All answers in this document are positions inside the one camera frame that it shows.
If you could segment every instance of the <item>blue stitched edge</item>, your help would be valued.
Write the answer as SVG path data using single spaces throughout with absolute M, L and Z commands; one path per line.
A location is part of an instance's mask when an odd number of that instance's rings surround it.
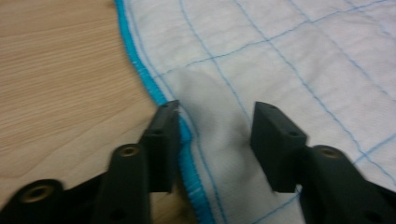
M 131 63 L 134 65 L 138 75 L 142 79 L 148 94 L 157 105 L 167 102 L 166 97 L 161 92 L 157 83 L 149 73 L 149 70 L 143 65 L 139 55 L 134 47 L 134 40 L 129 31 L 128 21 L 125 16 L 125 8 L 123 0 L 115 0 L 117 12 L 119 16 L 120 35 L 122 37 L 127 55 Z M 191 205 L 194 208 L 195 215 L 200 223 L 215 223 L 209 202 L 206 198 L 203 185 L 198 176 L 194 160 L 191 154 L 191 132 L 184 119 L 180 120 L 182 149 L 179 155 L 179 167 L 183 176 L 183 182 L 186 191 L 190 197 Z

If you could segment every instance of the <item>wood surface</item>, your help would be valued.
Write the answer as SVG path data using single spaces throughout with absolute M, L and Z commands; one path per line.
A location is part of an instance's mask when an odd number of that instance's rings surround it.
M 0 0 L 0 206 L 55 178 L 72 188 L 136 142 L 156 106 L 126 58 L 111 0 Z M 195 223 L 178 181 L 154 223 Z

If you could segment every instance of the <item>white cloth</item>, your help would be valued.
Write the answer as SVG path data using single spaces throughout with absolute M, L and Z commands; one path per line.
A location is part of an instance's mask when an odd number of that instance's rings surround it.
M 249 147 L 255 101 L 396 190 L 395 1 L 116 1 L 148 92 L 181 102 L 180 168 L 201 223 L 304 223 Z

